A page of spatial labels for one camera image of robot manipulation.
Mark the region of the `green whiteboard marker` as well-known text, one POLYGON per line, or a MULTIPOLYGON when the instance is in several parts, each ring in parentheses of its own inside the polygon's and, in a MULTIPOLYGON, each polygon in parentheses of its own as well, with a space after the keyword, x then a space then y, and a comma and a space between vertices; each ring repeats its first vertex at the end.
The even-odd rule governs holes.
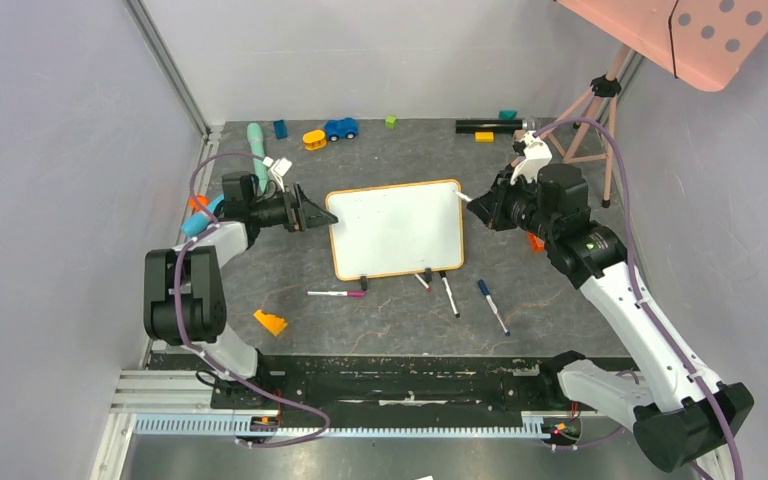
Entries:
POLYGON ((470 196, 468 196, 468 195, 464 194, 464 193, 463 193, 463 192, 461 192, 461 191, 454 191, 453 193, 454 193, 454 194, 455 194, 455 195, 456 195, 458 198, 460 198, 462 201, 464 201, 464 202, 467 202, 467 203, 469 203, 469 202, 472 202, 472 201, 473 201, 473 198, 472 198, 472 197, 470 197, 470 196))

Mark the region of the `white board orange frame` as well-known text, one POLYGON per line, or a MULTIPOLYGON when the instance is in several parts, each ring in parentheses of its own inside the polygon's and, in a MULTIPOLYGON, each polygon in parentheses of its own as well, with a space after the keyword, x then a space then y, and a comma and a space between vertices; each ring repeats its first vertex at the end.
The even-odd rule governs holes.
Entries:
POLYGON ((440 179, 332 191, 334 273, 344 282, 457 270, 465 263, 461 184, 440 179))

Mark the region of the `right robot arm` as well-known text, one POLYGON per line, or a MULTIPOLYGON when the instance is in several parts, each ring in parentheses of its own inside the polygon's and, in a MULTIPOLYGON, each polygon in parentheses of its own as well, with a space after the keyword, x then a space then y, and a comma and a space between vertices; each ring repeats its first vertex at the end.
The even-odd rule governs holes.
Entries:
POLYGON ((527 178, 518 164, 466 202, 487 228, 521 229, 543 241, 551 265, 608 321, 643 376, 635 383, 568 351, 541 364, 540 400, 551 408, 576 402, 608 416, 664 472, 726 447, 741 478, 735 435, 754 406, 752 394, 740 382, 723 382, 664 318, 632 253, 592 219, 588 200, 577 167, 549 164, 527 178))

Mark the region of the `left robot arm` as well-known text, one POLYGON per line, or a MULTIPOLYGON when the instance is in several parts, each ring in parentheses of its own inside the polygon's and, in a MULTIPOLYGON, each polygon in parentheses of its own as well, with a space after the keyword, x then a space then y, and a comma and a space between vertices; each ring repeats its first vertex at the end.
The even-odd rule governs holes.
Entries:
POLYGON ((245 253, 264 228, 291 233, 335 225, 339 219, 313 202, 297 183, 258 196, 249 172, 222 178, 218 221, 186 243, 148 252, 144 263, 143 325, 147 336, 200 357, 250 407, 266 405, 273 379, 258 371, 260 352, 227 323, 222 267, 245 253))

